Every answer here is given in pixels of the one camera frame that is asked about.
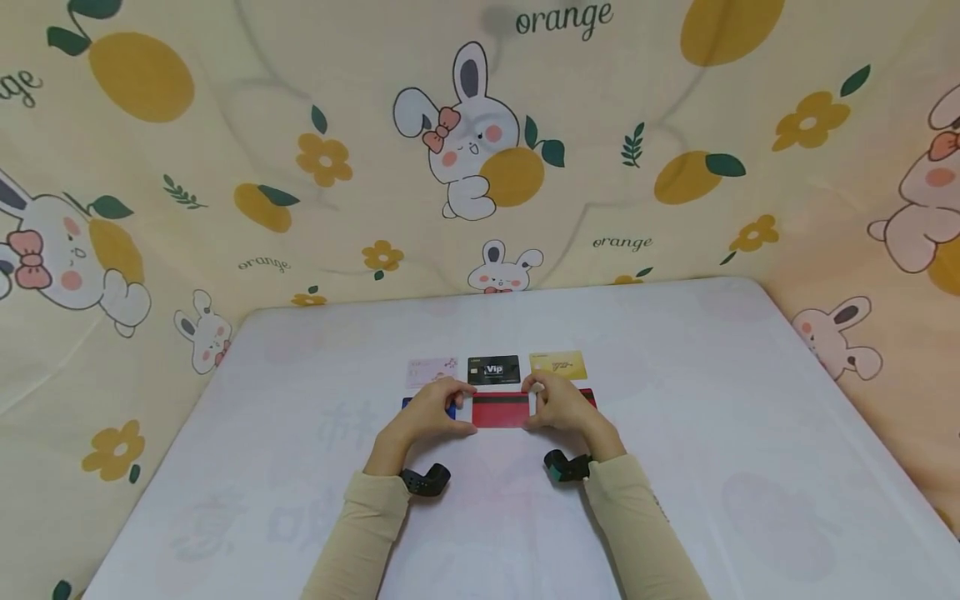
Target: long sleeve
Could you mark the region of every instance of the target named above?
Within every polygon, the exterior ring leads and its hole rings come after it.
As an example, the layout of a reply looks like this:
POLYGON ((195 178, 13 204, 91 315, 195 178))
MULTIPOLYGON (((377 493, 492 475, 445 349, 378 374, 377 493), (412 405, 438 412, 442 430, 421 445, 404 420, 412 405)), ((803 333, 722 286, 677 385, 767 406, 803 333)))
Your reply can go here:
POLYGON ((635 457, 590 463, 585 487, 626 600, 709 600, 635 457))
POLYGON ((399 477, 356 472, 344 499, 300 600, 373 600, 380 589, 410 493, 399 477))

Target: yellow flower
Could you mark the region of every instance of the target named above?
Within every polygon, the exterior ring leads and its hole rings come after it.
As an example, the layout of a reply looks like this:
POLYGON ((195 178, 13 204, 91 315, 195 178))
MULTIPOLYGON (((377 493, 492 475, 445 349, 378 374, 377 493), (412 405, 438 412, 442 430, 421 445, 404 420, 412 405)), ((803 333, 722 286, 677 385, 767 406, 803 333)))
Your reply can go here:
POLYGON ((297 306, 323 306, 326 304, 326 298, 323 296, 311 296, 309 294, 294 294, 290 302, 297 306))
POLYGON ((140 435, 140 422, 128 420, 123 429, 108 427, 90 440, 94 452, 87 454, 81 467, 87 472, 100 470, 104 481, 116 481, 130 470, 130 465, 143 454, 146 441, 140 435))
POLYGON ((336 180, 353 179, 353 169, 347 164, 350 152, 335 139, 323 141, 315 133, 304 133, 297 140, 303 154, 297 156, 298 166, 313 173, 313 181, 320 187, 330 187, 336 180))
POLYGON ((643 283, 643 279, 632 275, 621 275, 613 280, 613 285, 623 285, 625 283, 643 283))
POLYGON ((363 255, 367 257, 363 264, 368 268, 384 271, 396 271, 403 260, 403 252, 395 250, 387 240, 377 240, 373 246, 363 249, 363 255))
POLYGON ((740 235, 730 243, 730 251, 753 252, 759 250, 764 243, 777 242, 780 234, 774 229, 776 223, 773 215, 763 215, 740 230, 740 235))
POLYGON ((786 150, 794 144, 817 148, 827 142, 830 130, 843 125, 850 116, 850 107, 834 104, 828 91, 813 92, 797 105, 797 111, 783 117, 777 124, 777 141, 773 151, 786 150))

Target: white bunny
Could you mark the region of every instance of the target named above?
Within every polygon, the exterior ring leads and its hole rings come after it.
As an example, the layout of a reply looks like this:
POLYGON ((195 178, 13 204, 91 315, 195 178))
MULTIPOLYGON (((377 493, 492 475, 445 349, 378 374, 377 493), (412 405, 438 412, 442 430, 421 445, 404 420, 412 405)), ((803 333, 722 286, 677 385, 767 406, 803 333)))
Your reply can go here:
POLYGON ((59 196, 31 197, 2 170, 0 210, 20 220, 0 244, 0 300, 15 282, 70 310, 99 304, 120 335, 133 336, 150 312, 150 294, 100 264, 87 215, 59 196))
POLYGON ((500 240, 484 244, 484 264, 477 267, 467 278, 467 284, 484 294, 521 292, 530 286, 530 270, 543 264, 543 252, 528 250, 514 262, 503 262, 506 249, 500 240))
POLYGON ((900 183, 907 206, 885 221, 874 221, 867 232, 886 242, 890 257, 907 273, 919 273, 933 261, 937 244, 960 235, 960 86, 933 107, 930 128, 942 131, 930 149, 910 167, 900 183))
POLYGON ((480 168, 517 145, 520 125, 507 105, 487 95, 487 55, 479 43, 472 41, 457 52, 453 86, 460 104, 439 111, 422 90, 401 90, 394 101, 394 123, 405 137, 420 137, 430 171, 447 184, 445 218, 478 221, 496 211, 487 197, 490 182, 480 176, 480 168))
POLYGON ((870 299, 857 296, 844 300, 829 314, 816 308, 801 311, 793 318, 793 328, 834 380, 844 371, 873 379, 883 366, 879 352, 863 346, 850 348, 841 333, 866 319, 870 310, 870 299))
POLYGON ((182 310, 174 313, 177 331, 193 342, 193 369, 203 375, 219 367, 230 348, 233 327, 227 320, 213 312, 210 295, 204 290, 194 290, 193 306, 200 318, 194 323, 182 310))

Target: yellow card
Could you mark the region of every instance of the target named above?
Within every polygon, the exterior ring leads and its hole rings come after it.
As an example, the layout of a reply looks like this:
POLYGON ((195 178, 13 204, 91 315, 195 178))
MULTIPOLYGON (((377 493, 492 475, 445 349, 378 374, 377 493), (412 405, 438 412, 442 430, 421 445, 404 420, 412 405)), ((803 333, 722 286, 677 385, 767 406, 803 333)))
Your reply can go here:
POLYGON ((567 379, 586 379, 587 367, 580 350, 569 352, 537 352, 530 355, 530 370, 554 372, 567 379))

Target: blue card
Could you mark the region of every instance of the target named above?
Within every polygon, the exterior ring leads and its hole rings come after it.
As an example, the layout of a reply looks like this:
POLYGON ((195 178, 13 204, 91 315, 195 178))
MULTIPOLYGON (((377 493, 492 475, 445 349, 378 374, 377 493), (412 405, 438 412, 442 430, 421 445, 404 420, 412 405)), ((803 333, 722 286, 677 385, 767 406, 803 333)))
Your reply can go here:
MULTIPOLYGON (((406 407, 407 407, 407 404, 410 403, 410 400, 412 400, 411 397, 406 397, 406 398, 404 398, 404 399, 403 399, 403 405, 400 406, 400 410, 403 410, 404 408, 406 408, 406 407)), ((457 419, 457 405, 454 404, 453 402, 450 402, 450 407, 449 407, 448 409, 446 409, 446 415, 447 415, 448 417, 450 417, 451 419, 456 420, 456 419, 457 419)))

